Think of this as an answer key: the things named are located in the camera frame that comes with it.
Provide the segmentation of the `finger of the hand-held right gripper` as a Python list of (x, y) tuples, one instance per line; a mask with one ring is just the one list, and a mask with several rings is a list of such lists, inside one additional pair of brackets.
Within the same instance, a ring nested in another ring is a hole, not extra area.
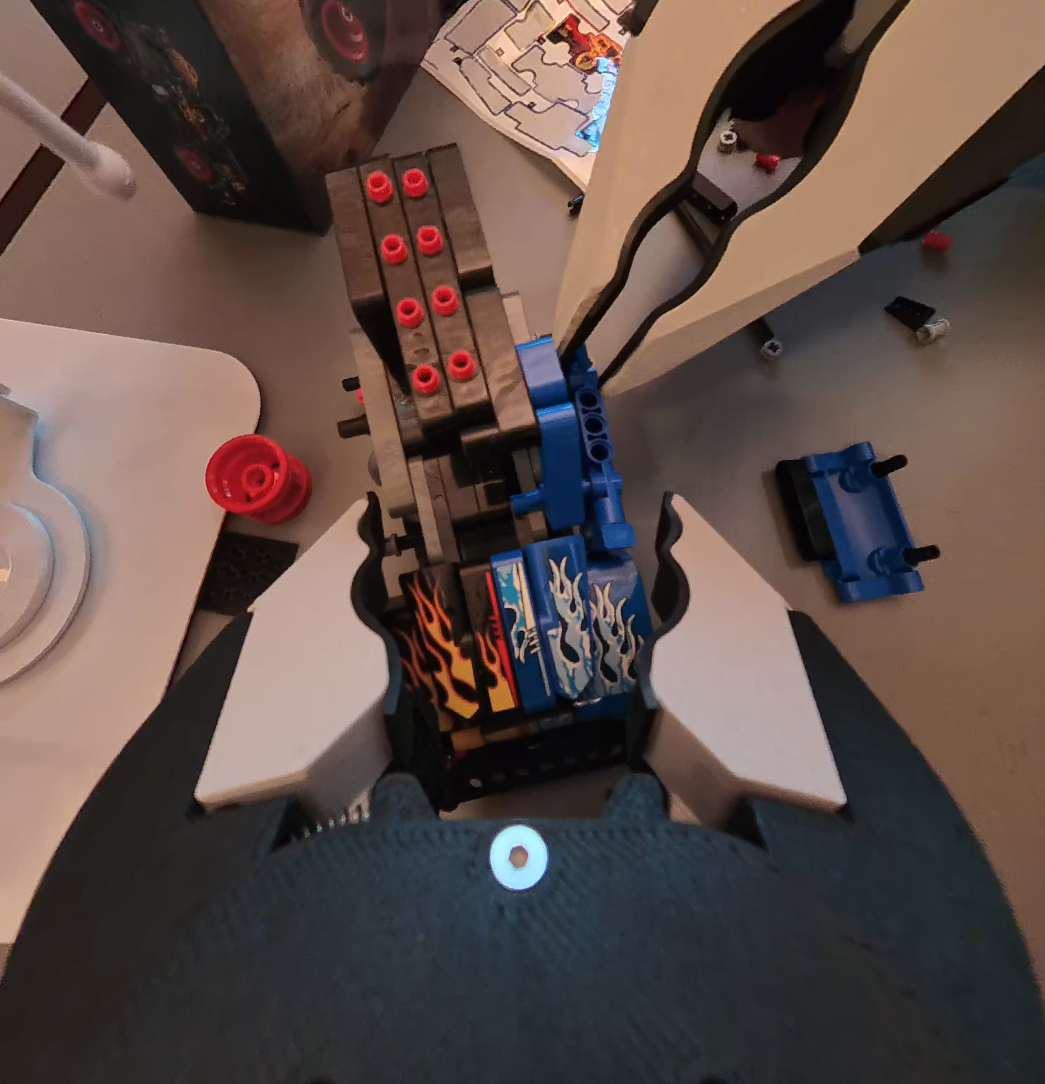
[(638, 246), (691, 188), (722, 96), (813, 2), (661, 1), (627, 46), (554, 318), (562, 357), (624, 289)]
[(857, 261), (857, 246), (878, 216), (870, 210), (870, 166), (862, 107), (873, 53), (908, 11), (894, 2), (863, 41), (852, 63), (851, 87), (839, 95), (784, 185), (728, 224), (699, 278), (644, 319), (602, 372), (601, 386), (621, 393), (662, 376), (756, 318)]

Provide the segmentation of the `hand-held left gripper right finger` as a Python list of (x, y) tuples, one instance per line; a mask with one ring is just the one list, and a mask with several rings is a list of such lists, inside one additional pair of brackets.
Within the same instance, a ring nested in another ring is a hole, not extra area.
[(676, 493), (655, 553), (640, 753), (674, 806), (688, 820), (728, 820), (752, 798), (838, 813), (846, 790), (786, 601)]

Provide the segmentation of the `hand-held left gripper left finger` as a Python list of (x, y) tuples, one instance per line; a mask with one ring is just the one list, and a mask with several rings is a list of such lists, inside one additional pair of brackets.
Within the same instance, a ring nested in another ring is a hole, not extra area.
[(391, 759), (400, 666), (362, 588), (380, 588), (380, 509), (354, 502), (251, 604), (195, 789), (201, 806), (296, 797), (346, 811)]

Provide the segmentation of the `sticker sheet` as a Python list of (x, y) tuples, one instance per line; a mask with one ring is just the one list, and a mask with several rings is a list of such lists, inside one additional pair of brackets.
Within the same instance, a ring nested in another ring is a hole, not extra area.
[(455, 2), (422, 68), (588, 189), (631, 1)]

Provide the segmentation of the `blue panel piece with pins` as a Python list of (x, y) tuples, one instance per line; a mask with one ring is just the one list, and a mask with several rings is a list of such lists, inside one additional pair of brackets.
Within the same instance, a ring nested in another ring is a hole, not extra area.
[(880, 459), (868, 441), (775, 465), (795, 549), (820, 565), (843, 604), (920, 593), (919, 566), (941, 555), (913, 542), (898, 502), (891, 476), (907, 465), (902, 454)]

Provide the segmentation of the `black blue toy brick truck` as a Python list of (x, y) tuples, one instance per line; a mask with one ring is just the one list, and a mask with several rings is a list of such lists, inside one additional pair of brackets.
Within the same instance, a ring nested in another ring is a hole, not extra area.
[(435, 808), (625, 760), (651, 616), (598, 374), (515, 340), (456, 143), (327, 178), (402, 670), (394, 767)]

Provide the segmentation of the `black axle rod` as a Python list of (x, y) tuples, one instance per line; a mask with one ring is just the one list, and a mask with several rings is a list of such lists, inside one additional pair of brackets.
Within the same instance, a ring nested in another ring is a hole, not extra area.
[[(714, 242), (718, 237), (717, 225), (709, 222), (709, 220), (705, 218), (699, 210), (696, 210), (692, 207), (692, 205), (686, 203), (679, 205), (675, 212), (679, 223), (684, 227), (692, 240), (693, 245), (700, 253), (700, 256), (705, 261), (714, 250)], [(747, 323), (741, 328), (741, 332), (752, 339), (757, 352), (759, 351), (760, 344), (765, 337), (775, 336), (779, 338), (775, 332), (773, 332), (773, 326), (767, 317), (760, 317), (754, 321)]]

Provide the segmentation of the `black flat brick plate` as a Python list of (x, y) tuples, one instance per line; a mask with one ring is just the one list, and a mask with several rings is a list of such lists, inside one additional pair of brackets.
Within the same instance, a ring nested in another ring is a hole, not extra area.
[(204, 575), (196, 610), (238, 617), (296, 562), (296, 542), (223, 530)]

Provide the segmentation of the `white metal stand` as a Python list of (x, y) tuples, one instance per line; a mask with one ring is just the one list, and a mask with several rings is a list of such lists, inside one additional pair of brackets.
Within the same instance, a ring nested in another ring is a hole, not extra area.
[(204, 469), (259, 416), (228, 354), (0, 318), (0, 944), (168, 685), (223, 518)]

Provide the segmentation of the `red wheel rim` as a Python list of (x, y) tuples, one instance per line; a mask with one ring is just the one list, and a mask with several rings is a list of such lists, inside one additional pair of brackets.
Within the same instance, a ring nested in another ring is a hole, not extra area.
[(304, 463), (261, 435), (219, 446), (204, 472), (208, 495), (227, 513), (278, 526), (300, 515), (312, 495)]

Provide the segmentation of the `dark printed toy box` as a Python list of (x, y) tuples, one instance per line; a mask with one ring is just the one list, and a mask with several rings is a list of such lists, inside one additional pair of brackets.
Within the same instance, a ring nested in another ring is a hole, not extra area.
[(323, 235), (461, 1), (35, 1), (199, 215)]

